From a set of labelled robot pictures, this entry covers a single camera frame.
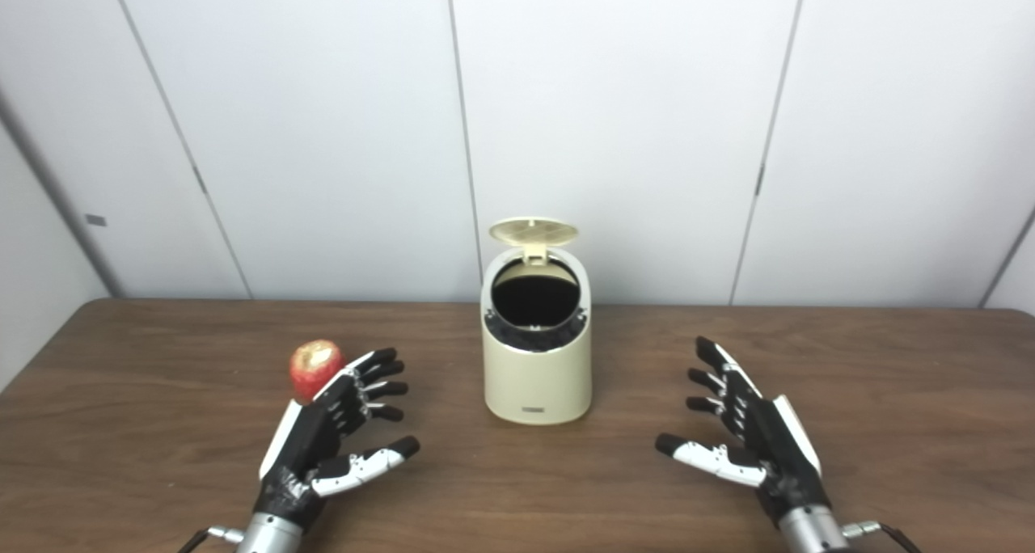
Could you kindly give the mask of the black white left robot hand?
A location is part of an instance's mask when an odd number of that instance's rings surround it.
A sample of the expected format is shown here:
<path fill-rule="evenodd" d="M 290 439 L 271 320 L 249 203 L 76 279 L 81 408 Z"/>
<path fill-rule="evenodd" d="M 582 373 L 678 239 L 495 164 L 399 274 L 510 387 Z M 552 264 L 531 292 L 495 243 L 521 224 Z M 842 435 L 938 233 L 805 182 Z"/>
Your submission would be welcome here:
<path fill-rule="evenodd" d="M 260 469 L 254 514 L 310 531 L 326 501 L 385 475 L 420 450 L 414 436 L 377 449 L 345 454 L 344 439 L 371 420 L 400 423 L 403 411 L 380 402 L 407 394 L 395 348 L 376 349 L 317 377 L 306 402 L 289 402 Z"/>

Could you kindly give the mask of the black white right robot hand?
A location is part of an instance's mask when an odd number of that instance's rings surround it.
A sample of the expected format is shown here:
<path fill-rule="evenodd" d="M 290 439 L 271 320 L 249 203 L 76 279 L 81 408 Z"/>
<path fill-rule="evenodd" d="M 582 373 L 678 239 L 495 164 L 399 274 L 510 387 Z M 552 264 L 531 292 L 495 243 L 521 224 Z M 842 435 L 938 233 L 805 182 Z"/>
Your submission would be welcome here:
<path fill-rule="evenodd" d="M 715 416 L 738 443 L 702 444 L 661 433 L 655 449 L 699 471 L 753 489 L 774 524 L 794 510 L 831 510 L 817 452 L 788 398 L 764 397 L 743 366 L 714 340 L 696 338 L 694 353 L 709 369 L 688 369 L 688 378 L 711 394 L 687 398 L 687 408 Z"/>

